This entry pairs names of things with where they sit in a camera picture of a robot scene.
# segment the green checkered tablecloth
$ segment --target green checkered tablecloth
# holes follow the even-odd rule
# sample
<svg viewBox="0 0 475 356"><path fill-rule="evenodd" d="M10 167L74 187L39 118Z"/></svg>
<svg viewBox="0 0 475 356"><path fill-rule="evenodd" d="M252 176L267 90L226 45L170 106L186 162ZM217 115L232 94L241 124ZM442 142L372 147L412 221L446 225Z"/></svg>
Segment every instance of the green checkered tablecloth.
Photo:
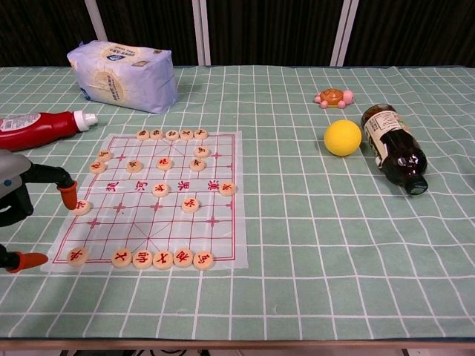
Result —
<svg viewBox="0 0 475 356"><path fill-rule="evenodd" d="M241 131L249 268L0 274L0 337L321 340L475 336L475 69L177 68L163 115L87 102L69 68L0 69L0 116L84 109L99 126L24 154L83 181L109 134L143 125ZM312 99L349 88L356 103ZM388 102L427 154L429 191L408 197L368 145L345 158L324 130ZM46 252L67 211L30 185L35 213L0 230Z"/></svg>

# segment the red chinese character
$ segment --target red chinese character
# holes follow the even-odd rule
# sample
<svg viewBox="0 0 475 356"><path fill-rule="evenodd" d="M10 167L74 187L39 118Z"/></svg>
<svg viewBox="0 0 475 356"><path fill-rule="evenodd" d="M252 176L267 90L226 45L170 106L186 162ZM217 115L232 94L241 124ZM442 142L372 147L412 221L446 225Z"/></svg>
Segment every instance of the red chinese character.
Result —
<svg viewBox="0 0 475 356"><path fill-rule="evenodd" d="M82 256L81 251L71 252L71 261L74 261L76 258L79 258L79 256Z"/></svg>
<svg viewBox="0 0 475 356"><path fill-rule="evenodd" d="M182 189L188 189L188 188L190 188L190 182L181 181L181 182L178 183L178 188L179 188L180 191Z"/></svg>
<svg viewBox="0 0 475 356"><path fill-rule="evenodd" d="M194 206L194 199L190 199L188 202L185 202L186 206Z"/></svg>
<svg viewBox="0 0 475 356"><path fill-rule="evenodd" d="M119 182L115 183L107 183L107 187L105 188L106 191L116 191L116 187L119 184Z"/></svg>
<svg viewBox="0 0 475 356"><path fill-rule="evenodd" d="M198 256L198 260L199 260L198 263L199 263L199 264L205 263L205 261L206 261L207 259L209 259L210 257L211 257L211 256L209 256L208 254L201 255L201 256L199 255L199 256Z"/></svg>
<svg viewBox="0 0 475 356"><path fill-rule="evenodd" d="M124 254L120 254L119 252L117 252L116 253L116 258L114 258L114 259L118 260L120 258L122 261L125 261L125 256L127 256L127 252L124 252Z"/></svg>
<svg viewBox="0 0 475 356"><path fill-rule="evenodd" d="M140 263L145 263L148 260L148 254L146 252L139 252L139 257L135 260Z"/></svg>
<svg viewBox="0 0 475 356"><path fill-rule="evenodd" d="M135 185L135 190L136 191L144 191L145 187L148 185L147 182L140 182L138 181L137 184Z"/></svg>
<svg viewBox="0 0 475 356"><path fill-rule="evenodd" d="M160 259L157 262L166 263L165 257L167 257L167 256L168 256L168 254L160 253Z"/></svg>
<svg viewBox="0 0 475 356"><path fill-rule="evenodd" d="M180 262L186 261L188 257L189 255L183 251L180 251L180 253L177 255L177 259L180 260Z"/></svg>
<svg viewBox="0 0 475 356"><path fill-rule="evenodd" d="M209 181L208 182L208 190L212 191L213 189L219 189L220 183L217 180Z"/></svg>

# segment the orange toy turtle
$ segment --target orange toy turtle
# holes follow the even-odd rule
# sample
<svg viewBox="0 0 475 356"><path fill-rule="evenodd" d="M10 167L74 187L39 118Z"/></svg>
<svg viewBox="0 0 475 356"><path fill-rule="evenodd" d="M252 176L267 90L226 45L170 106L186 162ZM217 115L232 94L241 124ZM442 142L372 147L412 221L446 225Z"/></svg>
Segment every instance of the orange toy turtle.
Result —
<svg viewBox="0 0 475 356"><path fill-rule="evenodd" d="M326 89L315 96L314 100L320 104L320 108L340 108L353 103L353 92L351 90L341 91L339 89Z"/></svg>

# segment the wooden game piece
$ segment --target wooden game piece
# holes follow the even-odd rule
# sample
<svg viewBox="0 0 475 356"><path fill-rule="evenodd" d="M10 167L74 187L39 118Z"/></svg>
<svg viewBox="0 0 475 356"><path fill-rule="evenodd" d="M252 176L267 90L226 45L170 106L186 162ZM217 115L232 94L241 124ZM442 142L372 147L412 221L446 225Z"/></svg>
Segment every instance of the wooden game piece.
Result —
<svg viewBox="0 0 475 356"><path fill-rule="evenodd" d="M210 269L214 265L213 254L209 251L199 251L193 257L193 264L200 271Z"/></svg>
<svg viewBox="0 0 475 356"><path fill-rule="evenodd" d="M119 248L112 254L111 262L115 268L125 268L132 262L132 253L126 248Z"/></svg>
<svg viewBox="0 0 475 356"><path fill-rule="evenodd" d="M193 131L189 128L185 128L180 131L180 138L188 141L189 139L193 138Z"/></svg>
<svg viewBox="0 0 475 356"><path fill-rule="evenodd" d="M210 153L208 146L198 146L194 149L194 155L199 158L206 158Z"/></svg>
<svg viewBox="0 0 475 356"><path fill-rule="evenodd" d="M161 271L173 266L173 254L170 251L158 251L154 255L154 267Z"/></svg>
<svg viewBox="0 0 475 356"><path fill-rule="evenodd" d="M107 161L110 160L112 157L113 157L112 152L110 152L110 151L108 151L108 150L99 151L99 153L97 154L97 159L98 159L100 162L107 162Z"/></svg>
<svg viewBox="0 0 475 356"><path fill-rule="evenodd" d="M156 196L157 198L163 198L168 195L170 192L170 187L165 182L158 182L154 187L151 189L151 193Z"/></svg>
<svg viewBox="0 0 475 356"><path fill-rule="evenodd" d="M107 165L105 165L105 163L96 161L89 166L89 171L94 174L101 174L103 171L105 171L106 168Z"/></svg>
<svg viewBox="0 0 475 356"><path fill-rule="evenodd" d="M157 168L161 171L167 171L173 166L173 161L169 158L162 157L157 161Z"/></svg>
<svg viewBox="0 0 475 356"><path fill-rule="evenodd" d="M76 208L71 210L71 213L78 216L85 215L90 211L91 208L91 204L87 200L78 200L76 203Z"/></svg>
<svg viewBox="0 0 475 356"><path fill-rule="evenodd" d="M180 138L180 134L178 131L167 131L165 134L165 138L169 139L170 141L175 141Z"/></svg>
<svg viewBox="0 0 475 356"><path fill-rule="evenodd" d="M200 207L200 201L196 198L186 198L181 203L181 208L186 213L192 214Z"/></svg>
<svg viewBox="0 0 475 356"><path fill-rule="evenodd" d="M176 267L189 267L193 263L193 252L188 248L179 248L175 251L173 256L173 263Z"/></svg>
<svg viewBox="0 0 475 356"><path fill-rule="evenodd" d="M153 258L149 251L140 250L134 255L132 263L137 269L146 269L151 266L152 260Z"/></svg>
<svg viewBox="0 0 475 356"><path fill-rule="evenodd" d="M150 132L150 138L151 139L162 139L163 138L163 130L153 130Z"/></svg>
<svg viewBox="0 0 475 356"><path fill-rule="evenodd" d="M223 182L220 184L220 193L224 197L230 197L235 193L236 187L233 182Z"/></svg>
<svg viewBox="0 0 475 356"><path fill-rule="evenodd" d="M194 138L195 138L195 139L205 139L206 137L208 137L208 131L206 131L206 130L203 129L203 128L198 128L198 129L194 132Z"/></svg>
<svg viewBox="0 0 475 356"><path fill-rule="evenodd" d="M127 169L128 173L136 173L136 172L140 172L142 168L143 168L143 164L141 163L141 161L133 160L133 161L127 162L127 166L125 169Z"/></svg>
<svg viewBox="0 0 475 356"><path fill-rule="evenodd" d="M76 247L68 252L66 260L69 266L80 267L88 260L89 253L84 247Z"/></svg>
<svg viewBox="0 0 475 356"><path fill-rule="evenodd" d="M137 131L136 137L140 141L145 141L146 139L150 138L150 133L147 130L140 130L140 131Z"/></svg>
<svg viewBox="0 0 475 356"><path fill-rule="evenodd" d="M194 158L190 161L190 169L194 172L199 172L205 169L206 163L200 158Z"/></svg>

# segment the plastic-wrapped package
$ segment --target plastic-wrapped package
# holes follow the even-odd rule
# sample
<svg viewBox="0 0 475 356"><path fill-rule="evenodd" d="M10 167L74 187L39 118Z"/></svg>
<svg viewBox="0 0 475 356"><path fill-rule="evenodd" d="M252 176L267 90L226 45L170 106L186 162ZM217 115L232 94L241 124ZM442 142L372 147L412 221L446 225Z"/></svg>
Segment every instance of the plastic-wrapped package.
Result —
<svg viewBox="0 0 475 356"><path fill-rule="evenodd" d="M162 113L177 100L170 50L92 41L68 53L87 99Z"/></svg>

